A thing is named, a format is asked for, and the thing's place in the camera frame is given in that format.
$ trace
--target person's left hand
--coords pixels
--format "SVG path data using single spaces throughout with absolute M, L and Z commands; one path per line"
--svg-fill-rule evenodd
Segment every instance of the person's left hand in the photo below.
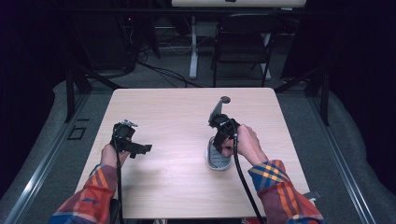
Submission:
M 121 166 L 125 163 L 125 160 L 129 157 L 131 153 L 128 151 L 120 152 L 120 163 Z M 100 160 L 101 164 L 110 165 L 117 168 L 117 152 L 116 149 L 110 144 L 105 145 L 102 149 L 102 158 Z

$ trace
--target plaid shirt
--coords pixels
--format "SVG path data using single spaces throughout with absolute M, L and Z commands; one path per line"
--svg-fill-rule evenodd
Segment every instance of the plaid shirt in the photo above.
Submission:
M 291 184 L 282 161 L 266 161 L 248 172 L 268 223 L 325 223 L 318 209 Z
M 49 223 L 109 223 L 109 206 L 117 187 L 116 168 L 99 164 L 83 190 L 69 198 Z
M 267 161 L 248 172 L 262 200 L 268 223 L 325 223 L 318 209 L 291 184 L 282 161 Z M 62 204 L 49 224 L 109 223 L 109 205 L 116 186 L 116 169 L 97 165 L 84 189 Z

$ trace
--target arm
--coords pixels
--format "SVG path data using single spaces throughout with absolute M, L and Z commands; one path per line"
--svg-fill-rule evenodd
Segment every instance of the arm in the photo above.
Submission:
M 256 133 L 246 125 L 238 130 L 238 153 L 253 165 L 248 172 L 262 200 L 268 223 L 324 223 L 318 209 L 294 188 L 282 161 L 269 161 Z M 233 139 L 222 144 L 222 154 L 233 154 Z
M 123 164 L 129 156 L 121 152 Z M 111 145 L 102 150 L 100 164 L 90 174 L 84 188 L 64 202 L 49 223 L 109 223 L 109 206 L 117 187 L 117 154 Z
M 318 209 L 294 188 L 282 161 L 265 161 L 248 172 L 268 223 L 324 223 Z

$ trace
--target wooden table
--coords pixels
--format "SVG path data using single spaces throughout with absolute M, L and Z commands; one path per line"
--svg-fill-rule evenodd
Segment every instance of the wooden table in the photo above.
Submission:
M 255 217 L 233 161 L 226 171 L 213 171 L 205 163 L 208 140 L 217 131 L 208 126 L 209 114 L 221 96 L 231 98 L 222 113 L 252 127 L 269 159 L 282 160 L 295 188 L 308 192 L 276 95 L 266 88 L 114 91 L 77 190 L 99 162 L 113 125 L 128 119 L 139 125 L 133 142 L 153 147 L 122 167 L 125 218 Z M 250 165 L 239 159 L 264 216 L 248 175 Z
M 306 0 L 172 0 L 173 7 L 304 7 Z

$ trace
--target chair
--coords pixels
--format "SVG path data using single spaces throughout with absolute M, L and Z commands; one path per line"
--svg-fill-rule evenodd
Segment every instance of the chair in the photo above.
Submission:
M 236 13 L 221 19 L 216 29 L 211 65 L 213 87 L 216 87 L 216 80 L 229 79 L 217 77 L 218 63 L 252 63 L 251 69 L 257 63 L 265 63 L 261 78 L 263 87 L 275 36 L 281 28 L 281 20 L 269 14 Z M 270 36 L 266 44 L 265 35 Z

